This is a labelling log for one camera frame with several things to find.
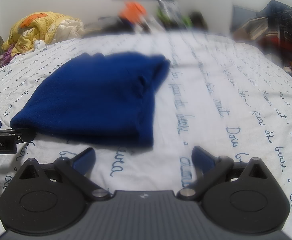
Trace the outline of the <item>blue fleece garment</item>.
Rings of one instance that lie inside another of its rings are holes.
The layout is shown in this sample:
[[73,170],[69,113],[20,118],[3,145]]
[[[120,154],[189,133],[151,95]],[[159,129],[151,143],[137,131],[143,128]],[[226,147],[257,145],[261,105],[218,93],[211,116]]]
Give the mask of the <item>blue fleece garment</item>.
[[93,144],[151,147],[155,93],[169,67],[163,55],[81,54],[42,81],[10,125]]

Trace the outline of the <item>dark clothes pile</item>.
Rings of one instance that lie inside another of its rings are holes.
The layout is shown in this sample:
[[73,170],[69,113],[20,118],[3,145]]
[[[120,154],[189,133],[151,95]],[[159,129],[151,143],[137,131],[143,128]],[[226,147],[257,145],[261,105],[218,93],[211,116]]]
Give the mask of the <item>dark clothes pile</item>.
[[236,41],[257,46],[278,58],[282,67],[292,67],[292,7],[272,0],[245,24],[231,33]]

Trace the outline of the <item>yellow quilt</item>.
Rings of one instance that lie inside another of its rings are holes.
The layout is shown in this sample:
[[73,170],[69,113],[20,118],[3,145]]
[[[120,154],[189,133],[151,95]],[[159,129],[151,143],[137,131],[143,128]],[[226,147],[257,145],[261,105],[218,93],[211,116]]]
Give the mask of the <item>yellow quilt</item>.
[[84,24],[78,18],[51,11],[35,12],[11,27],[2,49],[12,49],[11,55],[15,56],[33,50],[37,40],[45,44],[55,44],[82,38],[85,34]]

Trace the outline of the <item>green and black bag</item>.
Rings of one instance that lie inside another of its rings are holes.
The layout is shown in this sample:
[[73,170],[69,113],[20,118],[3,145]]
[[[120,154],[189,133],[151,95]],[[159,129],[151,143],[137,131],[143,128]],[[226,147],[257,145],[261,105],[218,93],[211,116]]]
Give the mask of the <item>green and black bag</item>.
[[187,17],[182,19],[182,22],[187,29],[208,31],[207,23],[199,11],[191,12]]

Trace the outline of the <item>grey monitor screen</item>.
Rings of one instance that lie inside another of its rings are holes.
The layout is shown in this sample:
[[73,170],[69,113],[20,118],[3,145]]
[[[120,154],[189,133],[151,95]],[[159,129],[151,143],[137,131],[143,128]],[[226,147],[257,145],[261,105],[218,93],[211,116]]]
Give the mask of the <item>grey monitor screen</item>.
[[230,32],[235,33],[239,29],[244,29],[245,24],[252,18],[255,18],[256,15],[256,10],[251,10],[239,5],[233,5]]

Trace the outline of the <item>blue floral white pillow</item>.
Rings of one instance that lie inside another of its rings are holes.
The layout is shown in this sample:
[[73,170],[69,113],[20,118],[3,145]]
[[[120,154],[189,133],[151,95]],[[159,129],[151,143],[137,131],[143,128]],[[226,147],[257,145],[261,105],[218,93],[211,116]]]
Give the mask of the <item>blue floral white pillow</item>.
[[175,1],[157,0],[157,17],[165,28],[183,25],[179,4]]

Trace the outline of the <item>orange bag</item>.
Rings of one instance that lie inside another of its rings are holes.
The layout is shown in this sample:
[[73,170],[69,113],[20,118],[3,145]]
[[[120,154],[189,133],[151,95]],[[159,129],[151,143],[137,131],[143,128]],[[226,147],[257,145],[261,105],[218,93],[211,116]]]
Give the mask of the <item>orange bag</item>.
[[127,20],[131,23],[139,23],[141,22],[141,18],[143,18],[147,14],[146,9],[137,2],[127,2],[125,3],[125,8],[119,13],[119,17],[121,19]]

